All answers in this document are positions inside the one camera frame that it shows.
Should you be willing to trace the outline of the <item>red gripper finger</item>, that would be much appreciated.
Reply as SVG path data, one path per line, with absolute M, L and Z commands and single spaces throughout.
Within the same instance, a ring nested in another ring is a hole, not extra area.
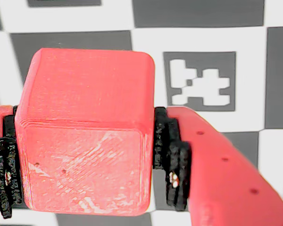
M 187 107 L 156 107 L 153 168 L 194 226 L 283 226 L 283 200 L 255 166 Z
M 22 203 L 16 110 L 16 106 L 0 105 L 0 214 L 4 219 L 11 218 L 12 205 Z

